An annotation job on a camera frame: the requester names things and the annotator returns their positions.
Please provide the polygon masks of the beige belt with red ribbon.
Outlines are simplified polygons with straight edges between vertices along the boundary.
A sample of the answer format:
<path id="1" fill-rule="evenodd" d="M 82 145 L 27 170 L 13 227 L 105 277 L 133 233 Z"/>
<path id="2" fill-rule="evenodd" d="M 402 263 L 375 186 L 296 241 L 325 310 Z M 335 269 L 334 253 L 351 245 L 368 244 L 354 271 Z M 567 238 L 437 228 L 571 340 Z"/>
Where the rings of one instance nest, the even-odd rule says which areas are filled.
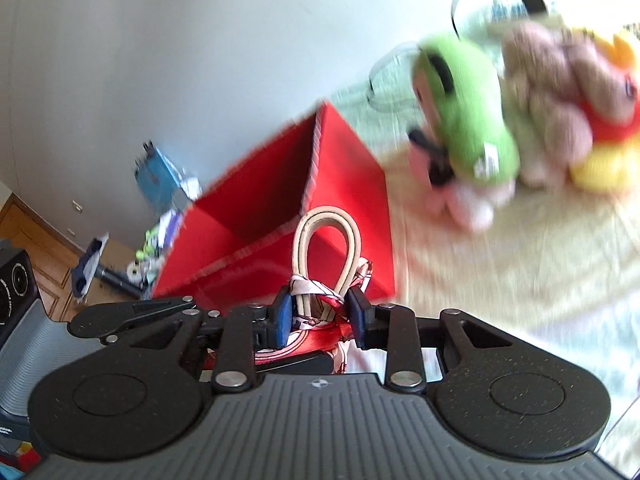
<path id="1" fill-rule="evenodd" d="M 336 229 L 345 241 L 343 269 L 333 286 L 309 276 L 310 243 L 314 234 L 323 228 Z M 288 336 L 282 349 L 257 352 L 257 365 L 282 364 L 289 358 L 319 352 L 322 358 L 329 360 L 332 373 L 344 373 L 348 341 L 352 338 L 347 329 L 346 292 L 351 287 L 366 290 L 372 275 L 372 263 L 361 255 L 361 248 L 357 223 L 341 208 L 320 206 L 299 220 L 292 249 L 290 289 L 293 320 L 300 326 Z"/>

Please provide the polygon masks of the red cardboard box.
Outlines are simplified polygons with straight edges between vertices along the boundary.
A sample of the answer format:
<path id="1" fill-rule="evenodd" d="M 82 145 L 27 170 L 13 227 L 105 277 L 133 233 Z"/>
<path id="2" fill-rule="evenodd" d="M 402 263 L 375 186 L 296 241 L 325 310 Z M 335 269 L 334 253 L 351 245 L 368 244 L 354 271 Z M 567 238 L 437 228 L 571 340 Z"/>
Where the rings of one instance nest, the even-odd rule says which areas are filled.
<path id="1" fill-rule="evenodd" d="M 329 103 L 228 169 L 183 215 L 152 292 L 227 310 L 274 296 L 292 275 L 297 223 L 319 206 L 341 208 L 372 264 L 366 295 L 394 296 L 385 174 Z"/>

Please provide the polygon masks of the black cylindrical bottle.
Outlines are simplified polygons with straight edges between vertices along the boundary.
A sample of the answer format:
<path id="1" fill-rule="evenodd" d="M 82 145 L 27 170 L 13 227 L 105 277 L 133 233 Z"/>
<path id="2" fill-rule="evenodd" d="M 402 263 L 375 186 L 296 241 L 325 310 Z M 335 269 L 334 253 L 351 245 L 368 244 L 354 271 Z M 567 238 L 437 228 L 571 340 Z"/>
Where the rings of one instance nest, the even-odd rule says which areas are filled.
<path id="1" fill-rule="evenodd" d="M 116 292 L 119 292 L 129 298 L 141 299 L 144 295 L 144 290 L 139 285 L 131 283 L 126 276 L 123 276 L 106 266 L 102 266 L 102 264 L 99 264 L 96 267 L 94 276 L 104 284 L 107 284 L 112 289 L 116 290 Z"/>

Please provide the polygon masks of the small green white plush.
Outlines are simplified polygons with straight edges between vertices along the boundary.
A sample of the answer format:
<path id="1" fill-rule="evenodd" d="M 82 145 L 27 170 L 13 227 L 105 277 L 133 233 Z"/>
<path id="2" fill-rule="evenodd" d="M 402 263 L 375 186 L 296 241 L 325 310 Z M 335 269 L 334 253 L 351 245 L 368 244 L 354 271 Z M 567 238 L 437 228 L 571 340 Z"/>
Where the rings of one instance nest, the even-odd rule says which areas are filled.
<path id="1" fill-rule="evenodd" d="M 167 234 L 159 226 L 146 231 L 142 248 L 136 251 L 134 260 L 127 266 L 130 283 L 141 288 L 151 286 L 160 276 L 169 246 Z"/>

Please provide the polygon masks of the pink plush toy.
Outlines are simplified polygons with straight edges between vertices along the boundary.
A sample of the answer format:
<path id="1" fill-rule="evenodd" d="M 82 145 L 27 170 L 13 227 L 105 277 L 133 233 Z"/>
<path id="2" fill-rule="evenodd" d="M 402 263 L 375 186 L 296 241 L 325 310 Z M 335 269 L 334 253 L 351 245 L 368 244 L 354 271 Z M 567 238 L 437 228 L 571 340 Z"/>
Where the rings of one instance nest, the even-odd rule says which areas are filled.
<path id="1" fill-rule="evenodd" d="M 409 142 L 409 167 L 426 193 L 426 209 L 433 216 L 448 211 L 454 223 L 465 231 L 488 230 L 495 211 L 506 206 L 515 194 L 514 179 L 499 185 L 476 186 L 456 178 L 448 166 L 440 166 L 423 148 Z"/>

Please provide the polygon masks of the blue plastic bag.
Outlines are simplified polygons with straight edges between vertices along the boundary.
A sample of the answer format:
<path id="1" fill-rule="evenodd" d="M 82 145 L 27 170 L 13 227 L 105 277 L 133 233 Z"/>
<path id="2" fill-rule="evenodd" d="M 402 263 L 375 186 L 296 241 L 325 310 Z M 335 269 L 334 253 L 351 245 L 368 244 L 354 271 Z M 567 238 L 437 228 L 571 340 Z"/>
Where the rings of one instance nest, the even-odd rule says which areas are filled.
<path id="1" fill-rule="evenodd" d="M 183 210 L 201 195 L 197 177 L 177 167 L 152 141 L 143 144 L 144 153 L 136 159 L 134 178 L 154 214 L 171 209 Z"/>

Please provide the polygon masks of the green plush toy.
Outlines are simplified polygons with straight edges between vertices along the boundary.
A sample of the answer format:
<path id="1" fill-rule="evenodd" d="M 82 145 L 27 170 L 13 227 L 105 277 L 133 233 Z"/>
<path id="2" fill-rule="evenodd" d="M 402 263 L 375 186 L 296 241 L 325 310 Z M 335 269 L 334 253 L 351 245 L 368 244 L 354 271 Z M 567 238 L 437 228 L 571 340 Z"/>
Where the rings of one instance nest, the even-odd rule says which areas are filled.
<path id="1" fill-rule="evenodd" d="M 434 36 L 412 66 L 416 99 L 457 178 L 506 184 L 520 172 L 520 154 L 502 116 L 498 73 L 469 40 Z"/>

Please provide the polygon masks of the yellow red plush toy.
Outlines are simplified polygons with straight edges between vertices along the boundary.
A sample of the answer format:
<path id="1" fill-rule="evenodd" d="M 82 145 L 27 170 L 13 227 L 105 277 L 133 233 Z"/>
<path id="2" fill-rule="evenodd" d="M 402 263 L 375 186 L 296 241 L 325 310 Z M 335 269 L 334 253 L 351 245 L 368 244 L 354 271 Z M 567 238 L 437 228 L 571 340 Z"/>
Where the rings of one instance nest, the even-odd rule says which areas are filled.
<path id="1" fill-rule="evenodd" d="M 624 195 L 639 186 L 639 40 L 626 29 L 604 36 L 588 28 L 572 32 L 593 43 L 599 65 L 580 104 L 592 148 L 570 167 L 570 177 L 584 191 Z"/>

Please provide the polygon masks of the mauve knotted plush toy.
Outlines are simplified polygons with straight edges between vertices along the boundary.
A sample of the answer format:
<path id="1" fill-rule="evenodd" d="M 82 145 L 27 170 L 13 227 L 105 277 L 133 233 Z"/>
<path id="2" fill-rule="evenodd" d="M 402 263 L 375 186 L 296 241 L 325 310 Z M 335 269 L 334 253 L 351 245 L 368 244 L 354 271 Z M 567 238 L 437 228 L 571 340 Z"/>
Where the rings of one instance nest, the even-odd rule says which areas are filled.
<path id="1" fill-rule="evenodd" d="M 592 148 L 591 128 L 580 104 L 599 53 L 573 29 L 524 22 L 502 40 L 503 115 L 520 150 L 520 178 L 530 188 L 574 184 L 570 167 Z"/>

